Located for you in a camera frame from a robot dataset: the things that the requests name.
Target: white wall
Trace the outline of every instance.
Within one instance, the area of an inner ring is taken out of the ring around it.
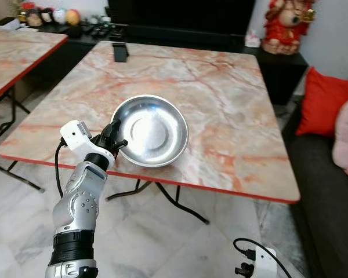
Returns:
[[[76,9],[83,19],[94,14],[105,15],[104,7],[108,6],[107,0],[32,0],[32,2],[43,8]]]
[[[270,0],[256,0],[249,27],[264,36],[264,14]],[[318,0],[308,36],[302,38],[301,54],[322,74],[348,78],[348,0]]]

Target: robotic arm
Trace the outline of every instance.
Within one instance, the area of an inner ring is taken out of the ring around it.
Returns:
[[[46,278],[95,278],[98,274],[93,242],[106,170],[114,166],[118,150],[128,144],[116,142],[119,127],[120,121],[114,120],[94,138],[78,120],[60,130],[68,147],[84,161],[77,165],[53,210],[55,235]]]

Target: red table edge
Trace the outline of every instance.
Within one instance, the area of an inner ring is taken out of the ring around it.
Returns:
[[[4,94],[10,87],[12,87],[17,81],[19,81],[23,76],[25,76],[29,71],[31,71],[34,67],[40,64],[44,59],[49,57],[54,51],[56,51],[62,44],[64,44],[68,40],[68,37],[65,37],[60,41],[57,45],[55,45],[52,49],[46,52],[43,56],[41,56],[38,60],[36,60],[32,65],[26,68],[23,72],[18,74],[13,80],[11,80],[8,84],[6,84],[3,88],[0,89],[0,96]]]
[[[39,161],[39,160],[32,160],[32,159],[26,159],[26,158],[16,158],[14,156],[8,156],[8,155],[1,155],[2,158],[5,159],[10,159],[10,160],[16,160],[16,161],[21,161],[21,162],[26,162],[26,163],[32,163],[32,164],[41,164],[41,165],[46,165],[46,166],[55,166],[54,163],[51,162],[45,162],[45,161]],[[60,168],[67,168],[67,169],[75,169],[75,166],[71,165],[66,165],[66,164],[59,164]],[[196,189],[202,189],[202,190],[207,190],[207,191],[214,191],[218,193],[226,193],[229,195],[237,195],[237,196],[243,196],[243,197],[251,197],[254,199],[261,199],[261,200],[266,200],[266,201],[271,201],[271,202],[278,202],[278,203],[285,203],[285,204],[296,204],[300,200],[300,195],[298,200],[284,200],[284,199],[277,199],[277,198],[271,198],[271,197],[264,197],[264,196],[259,196],[259,195],[254,195],[254,194],[247,194],[247,193],[242,193],[242,192],[235,192],[235,191],[228,191],[225,189],[219,189],[219,188],[210,188],[207,186],[200,186],[200,185],[194,185],[194,184],[185,184],[183,182],[176,182],[176,181],[169,181],[165,180],[162,178],[152,178],[152,177],[146,177],[144,175],[130,175],[130,174],[123,174],[123,173],[118,173],[118,172],[113,172],[113,171],[107,171],[107,174],[109,175],[116,175],[119,177],[125,177],[125,178],[133,178],[133,179],[141,179],[145,181],[153,181],[153,182],[162,182],[165,184],[173,184],[173,185],[180,185],[180,186],[188,186]]]

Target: sofa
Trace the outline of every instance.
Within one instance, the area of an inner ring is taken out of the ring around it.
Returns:
[[[333,139],[296,136],[301,105],[282,131],[300,189],[291,206],[312,278],[348,278],[348,176],[332,160]]]

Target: table leg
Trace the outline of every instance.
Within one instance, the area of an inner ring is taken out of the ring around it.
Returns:
[[[143,191],[145,188],[147,188],[152,182],[151,181],[147,181],[145,184],[143,184],[141,187],[139,187],[139,183],[140,183],[140,179],[137,180],[137,183],[135,185],[135,189],[132,191],[127,191],[127,192],[122,192],[122,193],[116,193],[113,194],[109,197],[106,198],[106,201],[118,198],[118,197],[124,197],[124,196],[129,196],[129,195],[134,195],[137,194],[141,191]],[[197,212],[195,212],[194,210],[185,207],[183,205],[181,205],[178,201],[179,201],[179,194],[180,194],[180,186],[178,185],[176,188],[176,195],[175,195],[175,200],[169,195],[169,193],[165,190],[165,188],[159,183],[159,182],[155,182],[156,186],[158,187],[158,189],[162,192],[162,194],[164,194],[164,196],[169,200],[169,202],[171,202],[174,206],[176,206],[177,208],[192,214],[193,216],[197,217],[199,220],[201,220],[203,223],[209,225],[210,221],[207,220],[206,218],[204,218],[203,216],[199,215]]]
[[[0,101],[6,97],[9,96],[8,93],[9,91],[11,92],[11,106],[12,106],[12,120],[10,122],[6,122],[6,123],[2,123],[0,125],[0,137],[4,134],[5,131],[7,131],[12,124],[14,124],[14,122],[16,121],[16,106],[19,106],[21,109],[23,109],[26,113],[30,113],[29,110],[27,110],[22,104],[20,104],[17,100],[16,100],[16,91],[15,91],[15,86],[13,85],[8,91],[6,91],[1,97],[0,97]],[[35,185],[34,183],[32,183],[31,181],[28,181],[25,178],[19,177],[16,174],[13,174],[10,172],[10,170],[17,164],[18,161],[14,161],[8,169],[4,169],[3,167],[0,166],[0,171],[7,174],[8,176],[15,178],[21,182],[24,182],[25,184],[28,184],[29,186],[35,188],[36,190],[39,190],[41,193],[45,191],[45,189],[38,187],[37,185]]]

